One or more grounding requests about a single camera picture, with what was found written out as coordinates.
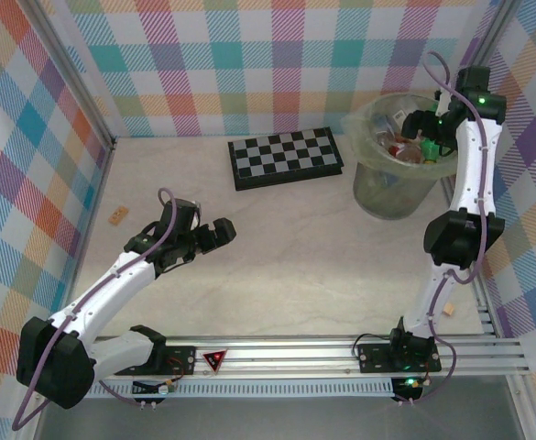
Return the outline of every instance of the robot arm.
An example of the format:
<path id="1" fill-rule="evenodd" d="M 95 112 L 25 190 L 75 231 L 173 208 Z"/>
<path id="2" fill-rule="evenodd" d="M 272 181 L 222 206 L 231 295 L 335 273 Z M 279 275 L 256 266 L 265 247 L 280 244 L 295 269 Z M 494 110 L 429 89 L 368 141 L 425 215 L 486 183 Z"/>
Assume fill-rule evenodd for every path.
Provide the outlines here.
<path id="1" fill-rule="evenodd" d="M 30 385 L 49 340 L 67 320 L 69 322 L 50 350 L 35 387 L 37 392 L 62 408 L 71 408 L 78 403 L 95 381 L 133 366 L 157 365 L 164 361 L 160 348 L 165 346 L 166 338 L 143 325 L 134 326 L 124 335 L 104 342 L 95 344 L 94 341 L 136 293 L 160 275 L 178 267 L 178 259 L 182 259 L 181 264 L 189 263 L 197 254 L 206 254 L 235 238 L 235 229 L 229 220 L 215 220 L 214 230 L 210 230 L 208 225 L 199 225 L 199 205 L 183 200 L 175 203 L 174 227 L 163 243 L 157 245 L 170 227 L 171 202 L 164 204 L 161 219 L 131 238 L 111 269 L 80 298 L 46 321 L 34 317 L 24 325 L 16 374 L 20 383 Z M 120 270 L 148 251 L 145 259 Z M 111 275 L 114 277 L 94 292 L 95 286 Z M 79 303 L 83 303 L 80 311 L 77 310 Z"/>
<path id="2" fill-rule="evenodd" d="M 492 194 L 496 146 L 502 127 L 493 119 L 482 118 L 482 122 L 486 129 L 488 141 L 484 206 L 488 215 L 488 228 L 492 229 L 492 233 L 488 234 L 488 245 L 491 245 L 501 234 L 500 229 L 503 230 L 503 221 L 499 221 L 495 217 L 496 207 Z M 432 336 L 427 314 L 431 310 L 434 293 L 448 272 L 453 270 L 460 278 L 464 276 L 465 270 L 476 259 L 475 248 L 476 244 L 479 243 L 479 234 L 481 233 L 477 194 L 481 178 L 481 167 L 478 164 L 482 160 L 482 149 L 477 122 L 467 119 L 462 122 L 457 128 L 456 139 L 457 145 L 463 147 L 458 149 L 454 197 L 449 211 L 429 224 L 424 240 L 424 250 L 431 253 L 432 256 L 429 258 L 430 273 L 427 275 L 426 284 L 422 287 L 414 307 L 404 316 L 404 328 L 418 337 L 428 338 Z M 454 229 L 449 226 L 453 224 L 462 227 L 462 230 L 456 231 L 458 236 L 454 236 L 454 231 L 448 233 L 449 228 Z M 494 231 L 494 227 L 498 228 L 497 233 Z M 453 242 L 464 240 L 466 244 L 463 244 L 461 249 L 448 250 L 444 244 L 446 240 Z M 446 305 L 454 286 L 455 280 L 451 278 L 443 287 L 434 305 L 434 310 L 438 311 L 434 315 L 435 324 L 441 316 L 439 312 Z"/>
<path id="3" fill-rule="evenodd" d="M 400 318 L 389 344 L 360 348 L 362 372 L 440 370 L 433 329 L 456 280 L 461 280 L 480 256 L 482 224 L 486 226 L 483 251 L 504 230 L 504 220 L 496 217 L 492 192 L 506 98 L 491 94 L 488 83 L 489 68 L 462 69 L 454 93 L 442 87 L 435 95 L 439 100 L 436 111 L 418 110 L 404 121 L 405 138 L 416 138 L 421 133 L 442 147 L 458 150 L 454 198 L 449 211 L 432 220 L 426 229 L 424 251 L 429 254 L 430 269 L 414 307 Z M 485 130 L 485 144 L 479 120 Z"/>

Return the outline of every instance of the clear plastic bucket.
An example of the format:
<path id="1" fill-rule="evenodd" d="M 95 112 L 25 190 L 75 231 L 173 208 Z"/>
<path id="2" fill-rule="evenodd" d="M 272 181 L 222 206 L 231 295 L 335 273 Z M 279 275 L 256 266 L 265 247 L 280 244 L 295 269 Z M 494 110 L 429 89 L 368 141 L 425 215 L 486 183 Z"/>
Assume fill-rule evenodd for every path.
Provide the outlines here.
<path id="1" fill-rule="evenodd" d="M 373 115 L 389 115 L 406 94 L 379 97 L 343 120 L 345 133 L 357 157 L 353 193 L 357 203 L 371 215 L 388 220 L 404 218 L 416 211 L 436 181 L 457 170 L 457 154 L 439 158 L 433 164 L 402 162 L 388 154 L 376 141 Z M 408 95 L 421 110 L 435 101 Z"/>

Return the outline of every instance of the table surface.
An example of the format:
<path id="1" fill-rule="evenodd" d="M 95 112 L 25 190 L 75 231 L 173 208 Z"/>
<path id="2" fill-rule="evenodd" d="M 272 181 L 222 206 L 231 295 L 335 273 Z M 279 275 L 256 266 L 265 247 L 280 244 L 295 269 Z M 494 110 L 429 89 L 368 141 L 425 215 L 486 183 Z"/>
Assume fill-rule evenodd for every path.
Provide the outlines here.
<path id="1" fill-rule="evenodd" d="M 233 221 L 235 241 L 161 276 L 134 297 L 104 336 L 147 325 L 164 335 L 387 334 L 412 306 L 428 268 L 424 230 L 447 209 L 435 185 L 409 218 L 383 221 L 353 197 L 356 160 L 335 137 L 339 176 L 236 192 L 233 137 L 120 139 L 73 297 L 105 273 L 127 240 L 161 215 L 157 190 L 202 204 L 202 221 Z M 107 219 L 129 208 L 118 226 Z M 482 333 L 476 299 L 457 286 L 442 334 Z"/>

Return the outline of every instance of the small wooden block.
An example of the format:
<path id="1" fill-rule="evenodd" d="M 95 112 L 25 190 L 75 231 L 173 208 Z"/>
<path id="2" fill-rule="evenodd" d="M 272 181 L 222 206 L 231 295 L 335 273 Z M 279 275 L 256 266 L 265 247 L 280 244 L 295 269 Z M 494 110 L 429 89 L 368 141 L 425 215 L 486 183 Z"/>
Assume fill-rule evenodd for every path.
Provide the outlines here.
<path id="1" fill-rule="evenodd" d="M 115 226 L 119 225 L 128 212 L 128 208 L 125 208 L 124 206 L 119 206 L 109 217 L 109 223 Z"/>
<path id="2" fill-rule="evenodd" d="M 454 314 L 454 305 L 448 302 L 443 309 L 443 313 L 447 316 L 452 316 Z"/>

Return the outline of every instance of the chessboard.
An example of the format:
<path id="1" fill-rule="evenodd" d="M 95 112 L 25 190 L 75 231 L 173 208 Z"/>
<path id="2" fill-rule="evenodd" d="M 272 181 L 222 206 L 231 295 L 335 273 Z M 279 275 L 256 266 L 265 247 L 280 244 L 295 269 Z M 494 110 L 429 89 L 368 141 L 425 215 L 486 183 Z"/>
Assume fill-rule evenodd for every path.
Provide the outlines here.
<path id="1" fill-rule="evenodd" d="M 329 127 L 229 142 L 238 191 L 341 174 Z"/>

